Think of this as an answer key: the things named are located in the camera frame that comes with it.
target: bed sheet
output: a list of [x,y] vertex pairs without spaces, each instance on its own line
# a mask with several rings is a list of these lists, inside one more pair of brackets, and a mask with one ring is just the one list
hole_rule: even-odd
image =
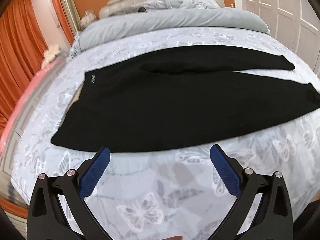
[[[254,31],[216,27],[165,29],[97,46],[83,52],[64,68],[25,129],[12,174],[12,184],[24,200],[30,202],[38,174],[63,175],[93,156],[93,153],[50,143],[85,71],[153,50],[206,44],[241,46],[284,55],[296,66],[294,71],[243,72],[311,82],[320,91],[320,80],[305,62],[272,37]],[[257,173],[271,175],[281,171],[296,219],[320,189],[319,142],[320,111],[317,110],[276,127],[215,143],[243,167],[250,166]],[[184,239],[207,239],[235,201],[210,161],[211,145],[153,153],[111,154],[109,166],[85,201],[115,240],[164,239],[176,235]],[[71,227],[79,232],[65,199],[61,198],[61,202]],[[259,197],[241,231],[249,227],[258,202]],[[145,216],[149,211],[156,215]]]

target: metal screw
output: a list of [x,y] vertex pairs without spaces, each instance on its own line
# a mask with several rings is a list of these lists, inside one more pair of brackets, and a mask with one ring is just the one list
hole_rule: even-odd
[[76,174],[76,171],[73,170],[73,169],[67,171],[67,175],[68,175],[68,176],[73,176],[73,175],[75,175],[75,174]]
[[38,176],[39,179],[44,179],[45,178],[45,174],[44,173],[41,173],[39,176]]
[[276,177],[277,177],[277,178],[281,178],[281,177],[282,177],[282,173],[279,172],[279,171],[276,171]]
[[251,168],[246,168],[244,172],[248,175],[251,175],[253,173],[253,170]]

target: curtain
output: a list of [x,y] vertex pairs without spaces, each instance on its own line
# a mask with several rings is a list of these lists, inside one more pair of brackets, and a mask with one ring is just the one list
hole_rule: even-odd
[[64,11],[62,1],[61,0],[52,0],[52,3],[53,3],[54,10],[56,11],[58,20],[60,22],[61,28],[62,28],[64,34],[66,35],[70,45],[72,45],[72,43],[74,41],[74,36],[73,36],[73,32],[72,32],[72,29],[69,24],[67,15]]
[[0,135],[46,49],[31,0],[12,0],[0,19]]

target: blue textured pad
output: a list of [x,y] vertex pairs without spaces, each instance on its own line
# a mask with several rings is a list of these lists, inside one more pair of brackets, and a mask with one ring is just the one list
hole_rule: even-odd
[[110,162],[110,151],[104,148],[79,181],[81,199],[89,197]]
[[241,179],[215,145],[210,149],[210,159],[229,193],[237,198],[240,197]]

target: wardrobe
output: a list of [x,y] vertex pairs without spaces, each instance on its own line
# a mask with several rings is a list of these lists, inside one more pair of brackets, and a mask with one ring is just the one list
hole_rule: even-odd
[[320,20],[307,0],[242,0],[243,10],[260,16],[270,35],[320,76]]

